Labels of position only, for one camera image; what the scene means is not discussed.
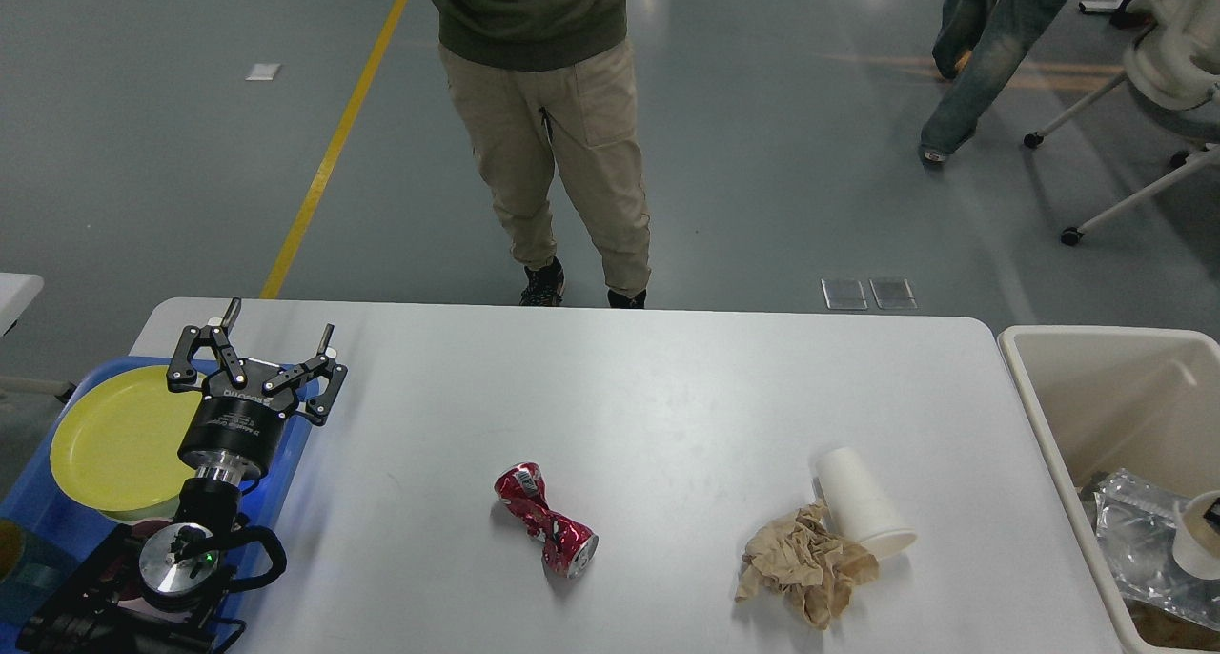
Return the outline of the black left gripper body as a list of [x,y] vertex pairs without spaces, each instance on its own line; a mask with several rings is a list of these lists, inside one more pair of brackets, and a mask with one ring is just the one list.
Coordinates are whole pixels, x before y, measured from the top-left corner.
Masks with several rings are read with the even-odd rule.
[[264,386],[282,368],[244,368],[246,379],[232,386],[223,368],[203,381],[196,408],[178,458],[200,470],[220,462],[242,461],[242,480],[264,480],[283,436],[288,416],[299,405],[296,393],[282,386],[266,395]]

